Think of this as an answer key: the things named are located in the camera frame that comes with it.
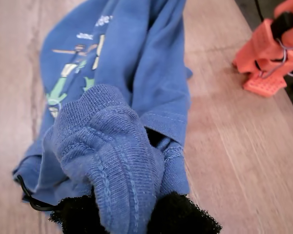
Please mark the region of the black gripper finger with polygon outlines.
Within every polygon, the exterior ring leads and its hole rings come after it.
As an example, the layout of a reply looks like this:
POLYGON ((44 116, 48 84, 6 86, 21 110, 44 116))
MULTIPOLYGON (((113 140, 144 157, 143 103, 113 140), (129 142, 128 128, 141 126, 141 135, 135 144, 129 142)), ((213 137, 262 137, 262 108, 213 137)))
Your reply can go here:
POLYGON ((207 211, 176 192, 157 201, 148 223, 150 234, 218 234, 221 230, 207 211))
POLYGON ((94 195, 67 197, 52 211, 51 222, 61 226, 64 234, 105 234, 94 195))

